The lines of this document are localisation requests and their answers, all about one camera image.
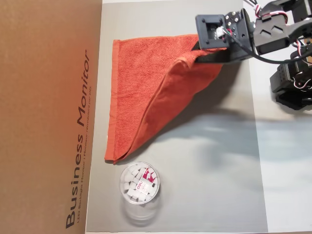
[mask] white wire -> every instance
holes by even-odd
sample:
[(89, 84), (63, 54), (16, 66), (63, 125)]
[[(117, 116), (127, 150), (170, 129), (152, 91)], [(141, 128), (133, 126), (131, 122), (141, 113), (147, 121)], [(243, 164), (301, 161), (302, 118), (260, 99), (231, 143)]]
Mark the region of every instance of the white wire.
[[(297, 40), (297, 49), (298, 49), (298, 53), (301, 56), (301, 43), (299, 40)], [(312, 63), (306, 61), (305, 59), (302, 60), (304, 63), (308, 64), (308, 65), (312, 65)]]
[[(259, 12), (260, 12), (260, 9), (261, 9), (260, 4), (256, 4), (253, 7), (253, 9), (255, 11), (255, 16), (257, 17), (257, 19), (261, 19), (261, 16), (259, 15)], [(283, 15), (285, 17), (285, 23), (288, 22), (288, 16), (287, 16), (287, 13), (285, 11), (272, 11), (272, 12), (270, 12), (268, 14), (263, 15), (263, 16), (267, 16), (267, 15), (270, 15), (270, 16)]]
[(293, 85), (294, 85), (294, 87), (296, 87), (297, 89), (304, 89), (306, 86), (307, 86), (307, 84), (309, 83), (309, 81), (311, 80), (311, 79), (309, 79), (309, 80), (307, 80), (307, 82), (305, 82), (305, 84), (303, 85), (303, 86), (301, 86), (301, 87), (298, 87), (297, 85), (296, 85), (296, 80), (295, 80), (295, 78), (293, 78)]

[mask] cardboard box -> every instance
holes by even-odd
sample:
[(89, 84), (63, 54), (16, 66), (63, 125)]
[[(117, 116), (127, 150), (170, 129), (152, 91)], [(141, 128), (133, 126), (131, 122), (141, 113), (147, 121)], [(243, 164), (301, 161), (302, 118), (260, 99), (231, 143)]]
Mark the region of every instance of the cardboard box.
[(0, 233), (85, 233), (102, 0), (5, 0)]

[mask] towel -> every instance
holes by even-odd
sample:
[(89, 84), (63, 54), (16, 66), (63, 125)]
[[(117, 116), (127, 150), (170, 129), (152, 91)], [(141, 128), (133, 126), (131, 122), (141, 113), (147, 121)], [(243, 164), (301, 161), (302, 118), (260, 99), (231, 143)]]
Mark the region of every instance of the towel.
[(197, 35), (115, 40), (105, 160), (125, 159), (175, 118), (219, 74), (195, 63)]

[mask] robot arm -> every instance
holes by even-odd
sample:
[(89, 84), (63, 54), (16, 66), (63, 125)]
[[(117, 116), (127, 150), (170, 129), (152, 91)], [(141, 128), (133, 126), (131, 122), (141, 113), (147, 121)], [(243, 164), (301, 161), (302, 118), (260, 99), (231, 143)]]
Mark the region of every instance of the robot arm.
[[(294, 24), (288, 25), (287, 11), (292, 11)], [(227, 48), (199, 57), (196, 62), (233, 63), (251, 57), (281, 64), (270, 78), (277, 102), (299, 110), (312, 105), (312, 66), (306, 57), (312, 54), (312, 45), (300, 45), (300, 37), (312, 36), (312, 1), (276, 0), (260, 11), (255, 9), (256, 22), (250, 22), (245, 9), (226, 15), (198, 15), (196, 26), (199, 41), (193, 50)], [(290, 60), (272, 61), (259, 57), (297, 43), (297, 51)]]

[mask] label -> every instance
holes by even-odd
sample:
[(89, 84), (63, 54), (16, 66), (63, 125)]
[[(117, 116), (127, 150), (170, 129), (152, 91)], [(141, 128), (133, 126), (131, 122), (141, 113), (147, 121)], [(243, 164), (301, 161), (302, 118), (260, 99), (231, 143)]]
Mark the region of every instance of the label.
[(151, 176), (150, 172), (148, 171), (148, 169), (145, 170), (142, 178), (145, 179), (146, 181), (150, 182), (151, 184), (153, 184), (153, 182), (155, 180), (155, 179), (152, 178), (152, 176)]
[(140, 180), (136, 185), (136, 190), (139, 190), (141, 193), (148, 195), (148, 188), (150, 185)]

